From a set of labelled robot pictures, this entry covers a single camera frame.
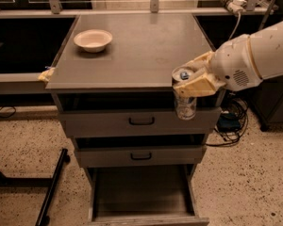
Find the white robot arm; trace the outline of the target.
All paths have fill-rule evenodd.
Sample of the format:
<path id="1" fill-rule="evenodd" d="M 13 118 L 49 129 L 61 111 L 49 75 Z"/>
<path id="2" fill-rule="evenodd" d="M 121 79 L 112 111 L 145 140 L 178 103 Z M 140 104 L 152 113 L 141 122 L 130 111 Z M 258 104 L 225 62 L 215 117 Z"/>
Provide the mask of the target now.
<path id="1" fill-rule="evenodd" d="M 173 71 L 173 89 L 182 97 L 206 97 L 220 88 L 240 91 L 283 75 L 283 21 L 243 34 Z"/>

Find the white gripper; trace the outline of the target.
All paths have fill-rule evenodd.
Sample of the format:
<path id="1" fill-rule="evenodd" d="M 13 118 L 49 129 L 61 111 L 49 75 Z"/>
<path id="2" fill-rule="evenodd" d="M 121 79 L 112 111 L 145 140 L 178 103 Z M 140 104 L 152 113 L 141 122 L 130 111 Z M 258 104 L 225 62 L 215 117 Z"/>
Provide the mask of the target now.
<path id="1" fill-rule="evenodd" d="M 214 53 L 205 52 L 189 61 L 187 66 L 195 73 L 200 70 L 208 73 L 173 85 L 175 92 L 181 97 L 214 95 L 224 86 L 232 91 L 240 91 L 257 87 L 262 82 L 253 58 L 249 35 L 228 40 Z"/>

